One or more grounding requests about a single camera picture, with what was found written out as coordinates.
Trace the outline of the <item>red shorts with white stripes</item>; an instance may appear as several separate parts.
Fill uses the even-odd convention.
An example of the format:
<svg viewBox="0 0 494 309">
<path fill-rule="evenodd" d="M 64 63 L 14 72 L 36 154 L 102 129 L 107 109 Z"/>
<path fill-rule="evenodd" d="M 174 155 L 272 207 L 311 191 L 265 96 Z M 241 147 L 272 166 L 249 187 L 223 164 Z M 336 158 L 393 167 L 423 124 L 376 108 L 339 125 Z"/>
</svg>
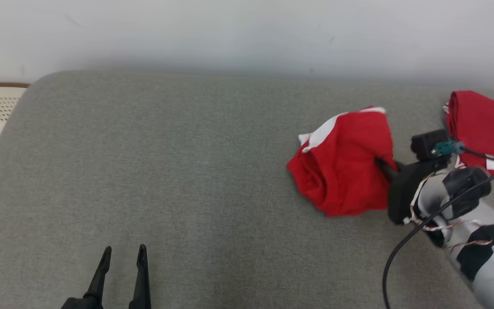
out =
<svg viewBox="0 0 494 309">
<path fill-rule="evenodd" d="M 333 217 L 387 208 L 391 184 L 378 160 L 397 167 L 384 108 L 337 114 L 298 140 L 300 149 L 287 168 L 316 209 Z"/>
</svg>

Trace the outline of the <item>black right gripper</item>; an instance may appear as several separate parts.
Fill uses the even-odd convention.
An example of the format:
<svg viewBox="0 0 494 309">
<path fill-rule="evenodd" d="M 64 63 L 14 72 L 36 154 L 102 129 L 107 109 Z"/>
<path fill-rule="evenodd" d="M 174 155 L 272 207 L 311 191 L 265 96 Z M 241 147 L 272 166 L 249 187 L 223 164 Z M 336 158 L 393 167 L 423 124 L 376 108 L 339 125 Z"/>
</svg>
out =
<svg viewBox="0 0 494 309">
<path fill-rule="evenodd" d="M 429 161 L 404 164 L 392 161 L 388 164 L 376 158 L 376 164 L 391 183 L 388 194 L 388 217 L 395 225 L 405 225 L 404 219 L 410 217 L 410 204 L 416 196 L 420 183 L 433 172 L 449 166 L 451 157 L 438 157 Z"/>
</svg>

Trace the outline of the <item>grey fabric sofa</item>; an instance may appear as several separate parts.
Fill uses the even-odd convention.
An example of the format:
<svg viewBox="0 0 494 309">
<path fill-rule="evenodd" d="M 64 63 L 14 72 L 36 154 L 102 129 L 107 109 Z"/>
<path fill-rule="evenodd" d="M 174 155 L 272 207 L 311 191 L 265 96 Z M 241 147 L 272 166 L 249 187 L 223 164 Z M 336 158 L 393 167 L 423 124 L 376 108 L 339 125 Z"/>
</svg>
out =
<svg viewBox="0 0 494 309">
<path fill-rule="evenodd" d="M 384 107 L 396 160 L 458 86 L 124 72 L 33 83 L 0 135 L 0 309 L 60 309 L 112 247 L 104 309 L 127 309 L 139 245 L 160 309 L 381 309 L 410 232 L 385 211 L 327 218 L 286 168 L 298 135 Z"/>
</svg>

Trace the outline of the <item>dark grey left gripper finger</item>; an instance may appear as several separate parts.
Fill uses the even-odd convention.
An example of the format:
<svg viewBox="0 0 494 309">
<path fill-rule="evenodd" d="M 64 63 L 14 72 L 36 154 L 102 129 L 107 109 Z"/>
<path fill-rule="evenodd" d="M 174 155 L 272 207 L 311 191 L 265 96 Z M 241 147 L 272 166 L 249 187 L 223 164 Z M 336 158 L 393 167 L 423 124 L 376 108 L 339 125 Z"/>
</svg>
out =
<svg viewBox="0 0 494 309">
<path fill-rule="evenodd" d="M 133 298 L 129 303 L 129 309 L 152 309 L 151 292 L 148 270 L 148 256 L 145 245 L 140 245 L 136 260 L 137 277 Z"/>
<path fill-rule="evenodd" d="M 102 308 L 103 290 L 105 276 L 110 268 L 112 248 L 107 246 L 102 254 L 102 258 L 96 268 L 90 286 L 85 293 L 87 308 Z"/>
</svg>

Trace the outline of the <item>red jersey with white sleeves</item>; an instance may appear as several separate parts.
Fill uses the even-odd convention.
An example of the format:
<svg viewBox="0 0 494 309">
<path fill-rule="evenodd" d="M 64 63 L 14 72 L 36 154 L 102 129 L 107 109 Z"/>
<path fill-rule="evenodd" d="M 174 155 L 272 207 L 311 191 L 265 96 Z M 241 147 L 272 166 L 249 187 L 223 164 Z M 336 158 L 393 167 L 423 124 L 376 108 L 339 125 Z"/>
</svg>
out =
<svg viewBox="0 0 494 309">
<path fill-rule="evenodd" d="M 451 137 L 485 155 L 461 153 L 455 168 L 483 167 L 494 176 L 494 100 L 474 91 L 454 91 L 443 110 Z"/>
</svg>

